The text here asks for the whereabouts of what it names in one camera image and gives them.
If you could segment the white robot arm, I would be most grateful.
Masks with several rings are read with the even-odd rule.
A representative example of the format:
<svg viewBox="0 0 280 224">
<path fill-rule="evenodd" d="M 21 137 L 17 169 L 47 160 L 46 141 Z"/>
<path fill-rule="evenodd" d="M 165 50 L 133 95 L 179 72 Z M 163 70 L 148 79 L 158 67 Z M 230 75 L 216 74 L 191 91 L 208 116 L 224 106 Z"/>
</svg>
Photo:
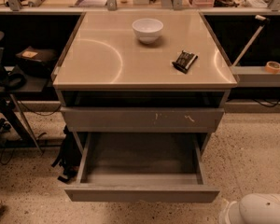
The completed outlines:
<svg viewBox="0 0 280 224">
<path fill-rule="evenodd" d="M 280 224 L 280 194 L 251 193 L 227 202 L 219 224 Z"/>
</svg>

